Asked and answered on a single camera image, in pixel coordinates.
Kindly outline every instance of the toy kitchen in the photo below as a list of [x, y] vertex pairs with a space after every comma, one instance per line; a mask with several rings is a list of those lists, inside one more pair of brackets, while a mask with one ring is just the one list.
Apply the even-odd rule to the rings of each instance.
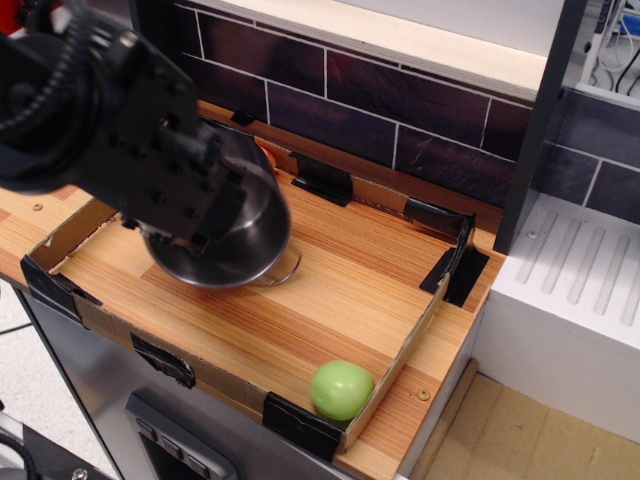
[[548, 2], [532, 51], [332, 0], [15, 3], [0, 277], [121, 478], [429, 478], [476, 372], [640, 442], [640, 104], [592, 81], [624, 2]]

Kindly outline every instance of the green apple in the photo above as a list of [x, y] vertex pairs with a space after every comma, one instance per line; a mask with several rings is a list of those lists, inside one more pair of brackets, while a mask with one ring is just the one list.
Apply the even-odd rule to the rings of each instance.
[[333, 420], [354, 418], [373, 391], [373, 375], [359, 365], [334, 360], [322, 365], [311, 379], [311, 400]]

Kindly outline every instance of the wooden countertop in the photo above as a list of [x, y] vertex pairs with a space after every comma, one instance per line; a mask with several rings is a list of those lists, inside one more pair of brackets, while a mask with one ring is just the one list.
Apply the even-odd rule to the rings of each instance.
[[[183, 284], [153, 262], [140, 235], [116, 223], [59, 269], [136, 328], [313, 410], [308, 383], [325, 361], [354, 361], [376, 379], [386, 371], [431, 299], [419, 283], [450, 245], [364, 204], [330, 204], [291, 186], [284, 172], [277, 177], [303, 254], [300, 271], [282, 286]], [[74, 187], [37, 197], [0, 191], [0, 276], [26, 290], [20, 259], [88, 199]], [[338, 466], [393, 478], [502, 264], [486, 247], [492, 238], [478, 232], [491, 259], [464, 308], [440, 307], [358, 441], [336, 456]], [[420, 400], [421, 390], [431, 399]]]

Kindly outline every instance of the black cable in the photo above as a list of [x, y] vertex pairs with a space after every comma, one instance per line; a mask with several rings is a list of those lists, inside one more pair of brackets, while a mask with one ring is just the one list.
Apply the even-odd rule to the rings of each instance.
[[33, 460], [33, 457], [29, 453], [29, 450], [25, 448], [20, 442], [18, 442], [13, 437], [6, 435], [4, 433], [0, 433], [0, 444], [6, 445], [11, 450], [15, 451], [24, 462], [24, 469], [27, 472], [27, 480], [37, 480], [38, 472], [36, 471], [36, 462]]
[[620, 93], [620, 91], [619, 91], [620, 90], [620, 82], [622, 82], [622, 79], [624, 78], [624, 76], [627, 74], [627, 72], [631, 68], [631, 65], [633, 65], [634, 62], [636, 61], [636, 59], [638, 58], [638, 54], [640, 54], [640, 49], [638, 49], [638, 51], [635, 53], [635, 55], [633, 56], [633, 58], [631, 59], [629, 64], [625, 67], [624, 71], [622, 72], [622, 74], [618, 78], [618, 82], [616, 83], [616, 93]]
[[77, 76], [89, 62], [89, 39], [92, 33], [90, 10], [86, 0], [64, 0], [72, 13], [66, 30], [66, 42], [53, 73], [33, 101], [12, 118], [0, 122], [0, 142], [18, 137], [42, 125], [73, 94]]
[[629, 90], [627, 90], [627, 97], [631, 96], [631, 90], [633, 90], [633, 87], [636, 86], [636, 83], [638, 83], [638, 80], [640, 80], [640, 76], [636, 77], [636, 79], [633, 81], [633, 83], [629, 87]]
[[25, 323], [23, 325], [18, 325], [17, 327], [7, 328], [6, 330], [2, 330], [0, 335], [4, 335], [6, 333], [17, 332], [18, 330], [22, 330], [23, 328], [27, 328], [33, 325], [32, 323]]

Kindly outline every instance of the cardboard box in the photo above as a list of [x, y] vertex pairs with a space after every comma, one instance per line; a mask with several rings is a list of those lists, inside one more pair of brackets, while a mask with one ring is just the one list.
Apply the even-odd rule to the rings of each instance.
[[[286, 185], [286, 189], [295, 188], [290, 186], [290, 177], [287, 174], [282, 173], [280, 180], [283, 187]], [[298, 195], [303, 195], [303, 203], [319, 201], [315, 196], [298, 189], [288, 190], [288, 192], [296, 198]], [[325, 208], [324, 205], [315, 205], [309, 210], [309, 215], [314, 211], [317, 213], [314, 208]], [[370, 207], [364, 205], [354, 208], [371, 210]], [[389, 270], [391, 272], [390, 278], [384, 278], [385, 275], [381, 274], [386, 267], [385, 265], [376, 267], [379, 269], [376, 277], [370, 276], [375, 268], [372, 271], [365, 270], [364, 273], [357, 271], [353, 273], [346, 270], [343, 265], [348, 261], [345, 260], [344, 253], [332, 249], [325, 251], [319, 247], [305, 250], [304, 254], [307, 255], [307, 258], [304, 258], [303, 261], [307, 263], [308, 271], [307, 273], [303, 272], [305, 276], [297, 284], [295, 280], [292, 280], [291, 284], [287, 283], [284, 286], [275, 287], [273, 290], [258, 292], [244, 287], [231, 291], [203, 291], [177, 282], [160, 271], [159, 268], [145, 263], [147, 262], [144, 257], [146, 250], [144, 250], [142, 239], [139, 238], [137, 232], [121, 228], [117, 222], [117, 212], [95, 200], [79, 210], [39, 244], [24, 258], [22, 266], [31, 293], [39, 301], [77, 321], [85, 328], [94, 330], [123, 347], [137, 352], [156, 370], [174, 377], [184, 387], [197, 386], [254, 420], [262, 422], [300, 447], [331, 461], [336, 452], [344, 452], [354, 444], [367, 422], [380, 407], [385, 394], [419, 343], [443, 298], [452, 292], [459, 293], [459, 286], [456, 289], [448, 288], [451, 275], [461, 262], [468, 258], [470, 252], [475, 252], [472, 243], [474, 230], [472, 217], [441, 210], [419, 201], [412, 201], [411, 208], [407, 212], [411, 213], [412, 219], [418, 217], [422, 223], [432, 224], [429, 227], [432, 230], [454, 235], [457, 229], [460, 229], [456, 239], [456, 247], [449, 248], [449, 245], [442, 242], [440, 237], [436, 240], [430, 239], [424, 231], [416, 229], [412, 223], [382, 212], [374, 211], [373, 217], [362, 220], [365, 222], [363, 228], [370, 230], [366, 222], [375, 220], [378, 222], [376, 228], [384, 226], [384, 228], [395, 229], [404, 232], [407, 237], [412, 237], [413, 239], [408, 241], [408, 245], [412, 247], [419, 244], [416, 243], [417, 241], [426, 242], [425, 247], [431, 248], [433, 251], [429, 254], [417, 253], [420, 262], [423, 261], [423, 257], [426, 259], [424, 273], [431, 272], [427, 277], [429, 280], [427, 283], [430, 283], [432, 288], [432, 296], [417, 288], [418, 281], [412, 288], [404, 288], [408, 292], [408, 296], [404, 298], [402, 297], [403, 289], [400, 288], [402, 282], [393, 278], [397, 274], [394, 269]], [[305, 215], [299, 214], [298, 218], [306, 218], [307, 216], [306, 213]], [[329, 218], [325, 220], [329, 222], [327, 225], [331, 225], [331, 222], [334, 221], [331, 215], [325, 216]], [[327, 237], [324, 236], [324, 231], [327, 229], [328, 227], [325, 227], [318, 233], [321, 241], [325, 243]], [[298, 241], [297, 235], [302, 236], [302, 233], [296, 233], [294, 226], [292, 241]], [[371, 239], [377, 242], [379, 236], [373, 232]], [[336, 245], [342, 245], [342, 242], [343, 240], [340, 239]], [[355, 244], [364, 242], [366, 247], [366, 238], [358, 237], [354, 239], [354, 242]], [[344, 247], [350, 248], [348, 244], [344, 244]], [[386, 255], [391, 252], [385, 251], [383, 253]], [[376, 252], [371, 249], [360, 254], [365, 257], [376, 256]], [[142, 262], [142, 267], [139, 267], [136, 262]], [[94, 278], [109, 268], [114, 270], [105, 273], [102, 280], [94, 283]], [[140, 270], [138, 272], [141, 274], [140, 278], [136, 276], [137, 273], [131, 273], [132, 271], [137, 272], [137, 270]], [[291, 385], [302, 385], [301, 388], [308, 389], [308, 372], [319, 366], [316, 363], [320, 359], [327, 357], [327, 355], [330, 356], [332, 352], [336, 351], [330, 345], [331, 338], [327, 337], [327, 333], [320, 329], [316, 331], [312, 329], [306, 337], [292, 339], [291, 341], [298, 342], [297, 344], [294, 342], [293, 347], [283, 347], [284, 343], [288, 341], [287, 335], [291, 336], [291, 331], [288, 329], [292, 327], [286, 318], [282, 321], [279, 318], [273, 318], [280, 315], [278, 312], [284, 312], [288, 308], [287, 301], [296, 302], [303, 298], [310, 302], [316, 295], [322, 297], [326, 292], [323, 291], [321, 284], [314, 283], [313, 277], [314, 272], [321, 275], [318, 273], [321, 271], [328, 272], [326, 274], [328, 276], [323, 277], [325, 279], [331, 278], [333, 282], [344, 282], [344, 286], [340, 284], [333, 286], [332, 292], [348, 288], [354, 290], [351, 298], [349, 292], [346, 292], [345, 297], [336, 296], [333, 300], [320, 298], [318, 305], [322, 305], [322, 308], [325, 309], [324, 315], [345, 315], [342, 309], [351, 308], [349, 303], [344, 305], [332, 305], [332, 303], [349, 299], [356, 306], [351, 317], [363, 316], [363, 321], [367, 321], [364, 318], [366, 315], [362, 314], [373, 312], [368, 303], [378, 303], [380, 309], [388, 310], [385, 313], [387, 321], [392, 321], [388, 325], [379, 327], [379, 336], [382, 338], [378, 341], [380, 345], [384, 346], [384, 352], [374, 352], [373, 348], [367, 347], [363, 348], [363, 352], [358, 353], [355, 347], [351, 349], [348, 344], [343, 346], [345, 355], [351, 354], [349, 351], [353, 350], [355, 358], [360, 358], [361, 361], [356, 361], [356, 363], [369, 361], [371, 359], [368, 360], [367, 356], [372, 356], [375, 358], [371, 361], [377, 365], [375, 367], [377, 370], [373, 372], [376, 377], [376, 386], [371, 397], [360, 414], [347, 424], [323, 418], [310, 406], [307, 398], [296, 396], [295, 392], [291, 394], [289, 391], [290, 388], [294, 388]], [[313, 285], [314, 290], [303, 291], [305, 282]], [[466, 294], [468, 294], [473, 287], [473, 282], [469, 284], [467, 279], [463, 283], [462, 289], [466, 290]], [[364, 294], [366, 294], [366, 298], [357, 300], [358, 296], [362, 297]], [[176, 296], [173, 297], [173, 300], [167, 300], [162, 298], [165, 295], [167, 297], [169, 295]], [[273, 308], [273, 297], [286, 297], [287, 295], [290, 295], [290, 299], [284, 301], [284, 307], [277, 312], [274, 310], [275, 315], [269, 313], [269, 309]], [[176, 307], [175, 302], [178, 299], [182, 304]], [[126, 303], [130, 310], [121, 308], [119, 302]], [[166, 304], [163, 311], [165, 313], [172, 311], [173, 313], [166, 314], [163, 318], [158, 318], [157, 321], [155, 318], [147, 318], [154, 317], [156, 314], [160, 317], [163, 302]], [[227, 316], [233, 317], [232, 319], [227, 319], [224, 314], [217, 314], [218, 309], [223, 309], [221, 307], [223, 304], [224, 308], [234, 309], [226, 312]], [[218, 315], [212, 319], [212, 323], [216, 323], [220, 328], [220, 333], [215, 331], [216, 327], [203, 326], [198, 323], [199, 320], [196, 318], [198, 311], [196, 310], [203, 305], [204, 308], [211, 311], [212, 316]], [[183, 315], [190, 318], [178, 318], [177, 311], [172, 310], [174, 307], [182, 308]], [[407, 318], [406, 313], [403, 312], [413, 313], [410, 313], [412, 316]], [[211, 349], [227, 348], [223, 345], [224, 338], [217, 338], [216, 335], [224, 337], [225, 335], [244, 334], [242, 327], [238, 327], [238, 324], [245, 320], [240, 313], [255, 316], [249, 322], [244, 323], [247, 330], [255, 330], [251, 333], [252, 341], [243, 344], [241, 338], [233, 345], [233, 348], [228, 348], [227, 353], [223, 352], [216, 357], [216, 354], [210, 352]], [[302, 328], [304, 327], [304, 319], [301, 322], [300, 327]], [[264, 330], [261, 330], [263, 324], [269, 323], [272, 325], [267, 325]], [[317, 325], [311, 320], [309, 323], [315, 325], [313, 328], [317, 328]], [[352, 332], [346, 330], [343, 332], [338, 326], [329, 335], [336, 334], [340, 338], [342, 338], [341, 336], [353, 338], [357, 335], [354, 332], [362, 333], [375, 330], [372, 325], [370, 327], [359, 326]], [[398, 338], [400, 332], [404, 332], [402, 333], [403, 338], [400, 338], [402, 341], [393, 341], [392, 337], [395, 335]], [[207, 343], [206, 339], [203, 340], [201, 336], [210, 336], [212, 342]], [[262, 357], [252, 357], [254, 363], [265, 362], [266, 365], [271, 362], [269, 365], [272, 370], [277, 369], [272, 372], [269, 371], [269, 365], [256, 367], [256, 372], [266, 372], [271, 375], [269, 378], [260, 379], [255, 372], [245, 375], [242, 366], [236, 370], [229, 367], [233, 363], [234, 355], [242, 349], [252, 348], [264, 349], [265, 352]], [[307, 360], [306, 355], [314, 356], [315, 349], [328, 350], [321, 355], [316, 354], [313, 361]], [[247, 357], [251, 355], [248, 350], [245, 350], [244, 353]], [[228, 361], [228, 364], [221, 365], [212, 360], [215, 358], [224, 358], [225, 361], [231, 360]], [[238, 357], [236, 360], [246, 362], [244, 358]], [[290, 370], [299, 367], [291, 362], [305, 363], [303, 367], [300, 367], [300, 371], [303, 373], [297, 374], [287, 371], [285, 366], [277, 365], [280, 360], [283, 365], [290, 362]]]
[[631, 480], [640, 475], [639, 445], [483, 375], [474, 375], [470, 384], [446, 435], [427, 444], [427, 454], [435, 452], [430, 468], [414, 471], [411, 480]]

